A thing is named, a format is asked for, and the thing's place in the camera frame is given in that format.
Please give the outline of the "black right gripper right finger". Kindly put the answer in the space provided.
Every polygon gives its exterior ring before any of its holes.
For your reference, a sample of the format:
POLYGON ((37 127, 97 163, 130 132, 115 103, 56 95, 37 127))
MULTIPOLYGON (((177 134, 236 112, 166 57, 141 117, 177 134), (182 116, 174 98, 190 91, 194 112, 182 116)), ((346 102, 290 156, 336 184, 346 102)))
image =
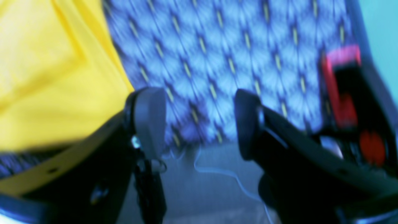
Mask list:
POLYGON ((338 158, 245 89, 234 114, 240 154, 263 169, 258 192, 283 224, 397 223, 397 179, 338 158))

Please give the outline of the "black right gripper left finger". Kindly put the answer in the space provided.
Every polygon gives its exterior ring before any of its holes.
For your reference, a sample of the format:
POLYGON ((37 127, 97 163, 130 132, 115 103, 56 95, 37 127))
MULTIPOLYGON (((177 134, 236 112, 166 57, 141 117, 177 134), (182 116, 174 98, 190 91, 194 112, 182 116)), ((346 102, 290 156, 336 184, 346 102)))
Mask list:
POLYGON ((1 180, 2 224, 115 224, 131 177, 145 224, 167 210, 160 174, 165 90, 132 92, 124 109, 76 145, 1 180))

